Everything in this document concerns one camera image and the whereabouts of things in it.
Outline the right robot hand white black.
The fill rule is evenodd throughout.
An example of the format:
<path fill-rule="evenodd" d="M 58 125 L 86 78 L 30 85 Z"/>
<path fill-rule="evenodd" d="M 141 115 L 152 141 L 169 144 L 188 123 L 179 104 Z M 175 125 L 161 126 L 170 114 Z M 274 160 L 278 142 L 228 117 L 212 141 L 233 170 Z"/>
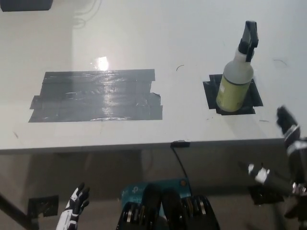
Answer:
<path fill-rule="evenodd" d="M 247 172 L 257 183 L 277 190 L 286 196 L 307 195 L 307 139 L 301 137 L 301 128 L 285 106 L 277 109 L 277 125 L 283 137 L 290 178 L 281 177 L 274 170 L 247 166 Z"/>

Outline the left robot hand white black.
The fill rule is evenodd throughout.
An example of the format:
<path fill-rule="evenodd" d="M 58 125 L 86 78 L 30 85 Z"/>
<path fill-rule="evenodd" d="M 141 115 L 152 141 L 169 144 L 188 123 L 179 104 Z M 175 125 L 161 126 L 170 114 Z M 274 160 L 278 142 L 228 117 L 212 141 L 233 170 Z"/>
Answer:
<path fill-rule="evenodd" d="M 89 191 L 90 188 L 85 188 L 85 183 L 81 183 L 74 190 L 60 215 L 56 230 L 76 230 L 78 228 L 79 217 L 84 208 L 89 205 Z"/>

